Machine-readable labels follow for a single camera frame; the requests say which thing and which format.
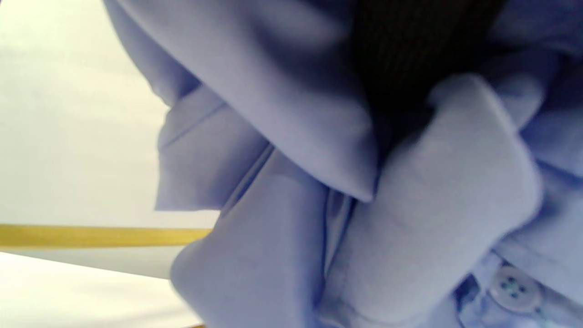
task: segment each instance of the black fabric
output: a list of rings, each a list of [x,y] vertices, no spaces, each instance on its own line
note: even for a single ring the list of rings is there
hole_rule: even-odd
[[[473,64],[504,2],[358,0],[354,66],[381,148],[428,122],[431,110],[423,104],[430,88]]]

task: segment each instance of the shirt button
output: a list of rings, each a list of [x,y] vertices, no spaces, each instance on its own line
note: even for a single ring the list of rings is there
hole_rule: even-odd
[[[539,284],[511,266],[498,270],[488,293],[504,309],[515,313],[534,313],[543,302]]]

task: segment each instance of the light blue shirt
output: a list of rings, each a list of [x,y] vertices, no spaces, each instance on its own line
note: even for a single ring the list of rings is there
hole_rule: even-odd
[[[514,50],[435,86],[380,169],[352,2],[106,5],[172,107],[157,208],[222,211],[172,272],[209,327],[477,328],[486,287],[455,291],[501,261],[583,305],[583,1],[510,0]]]

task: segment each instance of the yellow stripe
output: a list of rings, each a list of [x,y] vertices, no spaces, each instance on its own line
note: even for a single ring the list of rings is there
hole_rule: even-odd
[[[183,246],[210,229],[94,228],[0,224],[0,249]]]

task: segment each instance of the fabric fold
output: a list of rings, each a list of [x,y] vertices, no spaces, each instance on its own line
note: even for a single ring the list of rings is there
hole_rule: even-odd
[[[538,171],[491,87],[461,75],[432,94],[433,122],[387,160],[326,278],[336,327],[414,327],[504,234],[538,210]]]
[[[373,198],[373,126],[346,53],[352,2],[118,3],[299,167],[362,201]]]
[[[172,282],[209,327],[319,328],[328,189],[270,149]]]

